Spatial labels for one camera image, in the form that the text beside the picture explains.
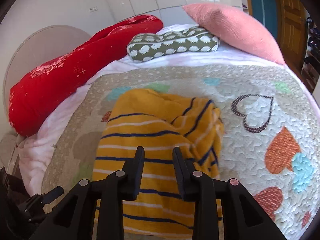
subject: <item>green patterned pillow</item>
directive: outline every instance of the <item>green patterned pillow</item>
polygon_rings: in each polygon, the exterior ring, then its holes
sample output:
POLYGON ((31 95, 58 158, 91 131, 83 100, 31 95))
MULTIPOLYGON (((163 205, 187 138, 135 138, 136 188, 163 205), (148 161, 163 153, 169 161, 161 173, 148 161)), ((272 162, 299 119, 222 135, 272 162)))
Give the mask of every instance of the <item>green patterned pillow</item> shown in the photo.
POLYGON ((174 53, 216 51, 219 42, 218 37, 204 28, 195 26, 163 35, 140 33, 130 41, 127 52, 131 60, 140 63, 174 53))

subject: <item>green spot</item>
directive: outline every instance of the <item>green spot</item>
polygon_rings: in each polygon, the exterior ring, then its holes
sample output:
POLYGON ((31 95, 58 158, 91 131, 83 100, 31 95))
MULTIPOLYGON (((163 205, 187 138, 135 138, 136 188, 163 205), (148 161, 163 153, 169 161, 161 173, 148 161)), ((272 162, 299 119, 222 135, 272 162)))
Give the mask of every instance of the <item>green spot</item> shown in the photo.
POLYGON ((72 187, 77 184, 81 179, 91 179, 93 171, 93 165, 83 163, 79 165, 78 173, 73 177, 71 181, 72 187))
POLYGON ((291 90, 288 88, 288 85, 284 82, 279 81, 279 82, 274 82, 274 84, 275 84, 276 90, 279 90, 280 92, 283 92, 286 94, 291 92, 291 90))
POLYGON ((146 89, 152 89, 158 93, 167 93, 170 86, 169 85, 164 85, 164 84, 161 84, 161 83, 151 83, 147 86, 145 86, 144 88, 146 89))

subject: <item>red pillow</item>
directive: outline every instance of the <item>red pillow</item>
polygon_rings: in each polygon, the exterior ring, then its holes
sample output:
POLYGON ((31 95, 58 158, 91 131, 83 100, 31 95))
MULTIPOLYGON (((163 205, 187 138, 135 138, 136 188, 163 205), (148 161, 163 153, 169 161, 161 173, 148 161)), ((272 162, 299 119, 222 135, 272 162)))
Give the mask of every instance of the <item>red pillow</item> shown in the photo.
POLYGON ((162 28, 157 17, 136 16, 103 29, 73 52, 36 67, 10 90, 10 124, 20 135, 35 134, 64 99, 100 69, 124 57, 135 35, 162 28))
POLYGON ((196 23, 231 46, 285 65, 276 40, 250 15, 219 3, 195 3, 182 8, 196 23))

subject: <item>headboard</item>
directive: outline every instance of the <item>headboard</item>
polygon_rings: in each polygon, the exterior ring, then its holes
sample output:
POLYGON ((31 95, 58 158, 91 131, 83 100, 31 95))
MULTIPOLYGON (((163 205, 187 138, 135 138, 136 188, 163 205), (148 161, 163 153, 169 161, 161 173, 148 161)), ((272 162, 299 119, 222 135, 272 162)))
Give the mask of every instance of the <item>headboard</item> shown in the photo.
POLYGON ((35 67, 88 41, 90 35, 68 25, 53 25, 29 36, 13 54, 4 76, 3 99, 8 113, 10 89, 35 67))

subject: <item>orange heart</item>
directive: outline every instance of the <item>orange heart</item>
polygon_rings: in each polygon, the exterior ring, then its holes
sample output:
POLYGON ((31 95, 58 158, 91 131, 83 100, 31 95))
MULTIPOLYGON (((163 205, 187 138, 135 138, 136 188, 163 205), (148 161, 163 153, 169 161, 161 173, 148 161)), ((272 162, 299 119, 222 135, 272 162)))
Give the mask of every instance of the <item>orange heart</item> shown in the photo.
POLYGON ((302 228, 304 228, 306 226, 306 224, 308 224, 309 220, 311 218, 311 212, 310 211, 307 211, 305 214, 304 214, 304 217, 302 219, 302 228))
POLYGON ((284 168, 292 171, 292 157, 301 152, 299 144, 286 127, 274 137, 269 145, 264 162, 271 174, 279 174, 284 168))
POLYGON ((269 217, 275 220, 275 211, 281 206, 283 195, 278 187, 268 187, 253 196, 269 217))

